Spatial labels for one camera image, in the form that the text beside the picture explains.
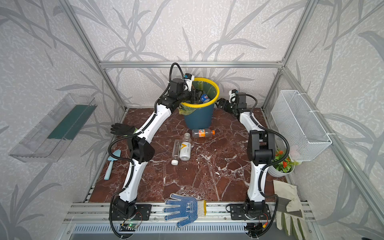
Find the blue label pepsi bottle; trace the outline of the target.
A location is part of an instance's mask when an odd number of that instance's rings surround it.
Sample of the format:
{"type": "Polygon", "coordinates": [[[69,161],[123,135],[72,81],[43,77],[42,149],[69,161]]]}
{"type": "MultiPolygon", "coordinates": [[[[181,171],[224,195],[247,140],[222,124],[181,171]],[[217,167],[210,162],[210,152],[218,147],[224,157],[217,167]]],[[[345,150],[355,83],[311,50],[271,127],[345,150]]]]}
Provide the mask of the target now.
{"type": "Polygon", "coordinates": [[[209,96],[207,94],[202,94],[200,97],[200,101],[202,104],[205,104],[205,103],[210,102],[211,99],[209,98],[209,96]]]}

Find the teal bin with yellow rim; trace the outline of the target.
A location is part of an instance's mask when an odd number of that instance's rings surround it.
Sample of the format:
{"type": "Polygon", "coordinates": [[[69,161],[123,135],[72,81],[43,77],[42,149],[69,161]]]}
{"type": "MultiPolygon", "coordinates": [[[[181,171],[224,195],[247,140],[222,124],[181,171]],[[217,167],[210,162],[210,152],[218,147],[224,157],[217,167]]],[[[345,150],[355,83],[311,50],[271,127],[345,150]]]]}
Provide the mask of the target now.
{"type": "Polygon", "coordinates": [[[199,90],[198,101],[195,104],[183,102],[179,106],[179,114],[185,119],[189,129],[207,129],[211,126],[215,103],[219,100],[219,86],[206,78],[195,78],[193,86],[199,90]],[[207,94],[210,102],[202,104],[200,97],[207,94]]]}

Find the orange label bottle top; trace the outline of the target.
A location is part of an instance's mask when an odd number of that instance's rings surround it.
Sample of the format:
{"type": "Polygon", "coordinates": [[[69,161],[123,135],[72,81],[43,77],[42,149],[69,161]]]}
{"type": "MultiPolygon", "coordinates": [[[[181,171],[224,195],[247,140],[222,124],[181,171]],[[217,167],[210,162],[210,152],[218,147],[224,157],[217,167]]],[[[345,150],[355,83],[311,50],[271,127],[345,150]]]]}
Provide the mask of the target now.
{"type": "Polygon", "coordinates": [[[192,130],[193,138],[207,138],[214,136],[216,134],[215,130],[211,129],[194,129],[192,130]]]}

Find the slim clear bottle white cap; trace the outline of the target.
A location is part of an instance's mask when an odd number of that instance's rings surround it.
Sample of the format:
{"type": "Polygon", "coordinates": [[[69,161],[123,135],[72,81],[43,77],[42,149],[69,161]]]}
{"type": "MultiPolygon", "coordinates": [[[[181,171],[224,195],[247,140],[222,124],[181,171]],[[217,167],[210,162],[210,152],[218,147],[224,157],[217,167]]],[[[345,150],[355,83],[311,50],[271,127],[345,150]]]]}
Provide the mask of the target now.
{"type": "Polygon", "coordinates": [[[181,140],[175,140],[174,147],[173,147],[173,153],[172,153],[172,160],[171,160],[171,164],[173,166],[177,166],[179,164],[180,147],[181,147],[181,140]]]}

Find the white yellow label bottle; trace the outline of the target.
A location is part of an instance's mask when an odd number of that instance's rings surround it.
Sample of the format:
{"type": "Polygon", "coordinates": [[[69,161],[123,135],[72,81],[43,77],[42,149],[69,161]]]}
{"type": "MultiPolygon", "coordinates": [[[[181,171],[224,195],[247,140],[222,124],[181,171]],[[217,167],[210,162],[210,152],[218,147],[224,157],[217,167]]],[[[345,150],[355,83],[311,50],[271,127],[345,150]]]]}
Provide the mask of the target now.
{"type": "Polygon", "coordinates": [[[179,158],[182,161],[188,161],[191,158],[192,139],[190,133],[185,133],[181,141],[179,158]]]}

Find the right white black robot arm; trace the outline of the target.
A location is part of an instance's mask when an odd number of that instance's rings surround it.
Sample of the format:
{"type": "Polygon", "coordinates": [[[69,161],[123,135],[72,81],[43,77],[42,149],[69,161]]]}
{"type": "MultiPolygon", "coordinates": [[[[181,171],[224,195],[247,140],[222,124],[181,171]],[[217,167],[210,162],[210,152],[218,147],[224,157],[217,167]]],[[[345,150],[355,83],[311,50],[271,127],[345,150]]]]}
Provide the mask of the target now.
{"type": "Polygon", "coordinates": [[[234,115],[249,132],[247,143],[247,157],[251,163],[251,180],[243,204],[230,204],[229,212],[232,220],[268,220],[271,217],[266,204],[268,196],[265,194],[266,173],[275,159],[275,136],[285,143],[287,140],[281,134],[264,127],[255,117],[254,108],[247,107],[247,97],[255,97],[232,90],[230,99],[221,98],[219,109],[234,115]]]}

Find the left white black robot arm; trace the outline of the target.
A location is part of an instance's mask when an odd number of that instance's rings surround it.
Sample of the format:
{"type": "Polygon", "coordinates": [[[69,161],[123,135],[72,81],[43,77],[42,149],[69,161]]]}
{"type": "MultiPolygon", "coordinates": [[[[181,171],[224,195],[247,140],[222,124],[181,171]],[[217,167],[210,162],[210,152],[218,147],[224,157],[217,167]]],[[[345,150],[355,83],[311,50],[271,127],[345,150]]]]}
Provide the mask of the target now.
{"type": "Polygon", "coordinates": [[[192,74],[183,73],[178,63],[172,63],[168,86],[156,100],[154,112],[149,119],[135,133],[121,137],[110,144],[109,155],[117,160],[128,161],[131,167],[122,189],[112,196],[109,211],[110,221],[113,221],[113,217],[119,220],[132,219],[137,214],[136,201],[139,184],[148,162],[155,155],[155,149],[151,145],[152,139],[167,118],[182,102],[191,97],[194,80],[195,77],[192,74]],[[123,140],[128,141],[130,151],[128,158],[118,157],[112,152],[113,146],[123,140]]]}

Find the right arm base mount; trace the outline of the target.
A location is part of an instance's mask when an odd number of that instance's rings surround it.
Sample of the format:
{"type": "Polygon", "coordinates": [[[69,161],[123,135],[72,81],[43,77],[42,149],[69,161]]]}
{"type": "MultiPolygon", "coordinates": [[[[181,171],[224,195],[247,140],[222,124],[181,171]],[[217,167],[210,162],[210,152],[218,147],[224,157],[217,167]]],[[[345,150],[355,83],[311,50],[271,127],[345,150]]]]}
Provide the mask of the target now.
{"type": "Polygon", "coordinates": [[[244,221],[264,221],[272,219],[272,213],[269,206],[265,204],[264,209],[255,213],[252,217],[251,214],[246,214],[244,204],[228,204],[226,210],[231,215],[231,220],[244,220],[244,221]]]}

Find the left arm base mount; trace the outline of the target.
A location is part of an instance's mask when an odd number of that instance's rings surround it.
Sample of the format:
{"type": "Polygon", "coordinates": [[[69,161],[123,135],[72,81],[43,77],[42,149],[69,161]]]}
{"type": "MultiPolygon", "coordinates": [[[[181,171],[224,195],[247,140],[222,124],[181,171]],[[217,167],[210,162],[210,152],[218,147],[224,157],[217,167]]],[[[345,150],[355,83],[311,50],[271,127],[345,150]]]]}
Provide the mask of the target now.
{"type": "Polygon", "coordinates": [[[112,221],[148,221],[151,214],[150,204],[125,204],[123,206],[112,205],[109,220],[112,221]]]}

